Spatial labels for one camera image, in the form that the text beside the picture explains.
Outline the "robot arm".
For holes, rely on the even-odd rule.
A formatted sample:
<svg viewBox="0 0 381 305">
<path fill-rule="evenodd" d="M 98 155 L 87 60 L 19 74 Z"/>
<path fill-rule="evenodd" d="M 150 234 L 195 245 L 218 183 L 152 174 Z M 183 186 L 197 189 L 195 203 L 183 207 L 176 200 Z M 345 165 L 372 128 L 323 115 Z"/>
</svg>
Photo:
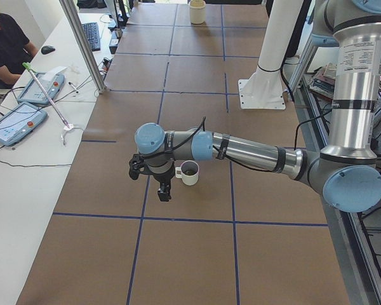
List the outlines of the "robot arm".
<svg viewBox="0 0 381 305">
<path fill-rule="evenodd" d="M 344 212 L 375 206 L 381 200 L 381 174 L 370 142 L 381 72 L 381 1 L 317 1 L 312 34 L 333 36 L 339 47 L 326 147 L 286 149 L 202 127 L 166 132 L 147 123 L 135 133 L 130 177 L 153 176 L 160 184 L 159 199 L 168 201 L 177 160 L 226 158 L 307 184 Z"/>
</svg>

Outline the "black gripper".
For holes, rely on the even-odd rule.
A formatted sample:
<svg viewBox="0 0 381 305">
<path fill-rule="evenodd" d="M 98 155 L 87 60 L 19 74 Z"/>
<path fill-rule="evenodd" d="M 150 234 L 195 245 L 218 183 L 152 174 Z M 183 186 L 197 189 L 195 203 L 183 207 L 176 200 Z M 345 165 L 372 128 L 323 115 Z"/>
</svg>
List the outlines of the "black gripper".
<svg viewBox="0 0 381 305">
<path fill-rule="evenodd" d="M 153 165 L 146 162 L 149 175 L 153 176 L 160 184 L 157 195 L 160 201 L 171 200 L 171 180 L 175 176 L 175 163 L 167 161 L 162 165 Z"/>
</svg>

